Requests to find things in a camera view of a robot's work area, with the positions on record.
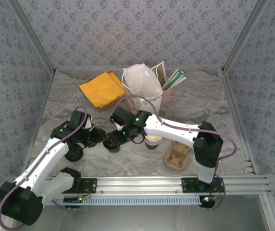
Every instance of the white cable tray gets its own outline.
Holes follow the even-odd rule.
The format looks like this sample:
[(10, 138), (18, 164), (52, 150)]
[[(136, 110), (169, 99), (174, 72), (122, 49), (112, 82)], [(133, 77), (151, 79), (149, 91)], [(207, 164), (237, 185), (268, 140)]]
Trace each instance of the white cable tray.
[(55, 198), (59, 205), (201, 205), (200, 196), (92, 196), (82, 203), (64, 203), (64, 196)]

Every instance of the gray marble surface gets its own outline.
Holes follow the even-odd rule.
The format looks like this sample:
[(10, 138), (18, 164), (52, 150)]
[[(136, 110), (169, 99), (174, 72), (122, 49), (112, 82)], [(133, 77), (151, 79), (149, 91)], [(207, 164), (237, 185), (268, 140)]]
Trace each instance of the gray marble surface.
[[(31, 153), (31, 161), (42, 151), (52, 130), (68, 120), (78, 105), (87, 108), (87, 112), (92, 115), (93, 122), (98, 127), (107, 132), (115, 130), (115, 126), (109, 122), (113, 108), (98, 112), (78, 88), (80, 84), (102, 72), (102, 70), (56, 72)], [(115, 72), (121, 77), (121, 71)], [(199, 70), (187, 70), (185, 76), (187, 79), (173, 89), (171, 101), (161, 104), (160, 116), (188, 124), (201, 124), (203, 121), (208, 121), (217, 131), (228, 134), (239, 143), (219, 77)], [(128, 109), (126, 103), (122, 103), (121, 106)], [(57, 174), (64, 167), (79, 170), (84, 176), (197, 174), (198, 165), (194, 151), (189, 153), (188, 166), (182, 172), (173, 171), (165, 166), (164, 156), (171, 146), (172, 141), (165, 138), (155, 150), (148, 150), (144, 143), (129, 142), (121, 146), (120, 152), (111, 154), (101, 143), (94, 148), (84, 149), (84, 156), (78, 162), (72, 163), (62, 158), (50, 175)], [(232, 143), (224, 139), (220, 156), (232, 151)], [(243, 158), (244, 155), (239, 148), (233, 157), (221, 161), (219, 173), (243, 174)]]

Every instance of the paper cup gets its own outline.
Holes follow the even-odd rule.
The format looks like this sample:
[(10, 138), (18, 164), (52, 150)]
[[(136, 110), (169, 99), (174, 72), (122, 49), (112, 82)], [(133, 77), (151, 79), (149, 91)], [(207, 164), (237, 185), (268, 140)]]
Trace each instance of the paper cup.
[(163, 90), (162, 101), (163, 103), (169, 102), (172, 96), (172, 89)]
[(154, 150), (156, 147), (158, 147), (161, 140), (162, 140), (161, 136), (146, 136), (145, 137), (146, 147), (150, 150)]

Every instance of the green straw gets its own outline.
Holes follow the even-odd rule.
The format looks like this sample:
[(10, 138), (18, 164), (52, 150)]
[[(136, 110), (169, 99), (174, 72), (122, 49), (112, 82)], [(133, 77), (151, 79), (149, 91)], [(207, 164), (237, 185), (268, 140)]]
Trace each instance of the green straw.
[(159, 79), (161, 80), (161, 84), (162, 86), (164, 85), (164, 79), (163, 77), (161, 76), (160, 72), (157, 72), (158, 76), (159, 76)]
[(176, 78), (169, 85), (167, 85), (165, 90), (169, 89), (173, 85), (173, 83), (175, 83), (184, 74), (184, 72), (185, 71), (183, 69), (180, 69), (178, 75), (176, 76)]

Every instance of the pink cup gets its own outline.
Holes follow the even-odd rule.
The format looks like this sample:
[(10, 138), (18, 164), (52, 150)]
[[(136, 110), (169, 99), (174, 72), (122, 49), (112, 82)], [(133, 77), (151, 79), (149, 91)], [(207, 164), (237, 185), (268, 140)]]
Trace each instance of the pink cup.
[(161, 102), (169, 102), (172, 96), (172, 89), (163, 90)]

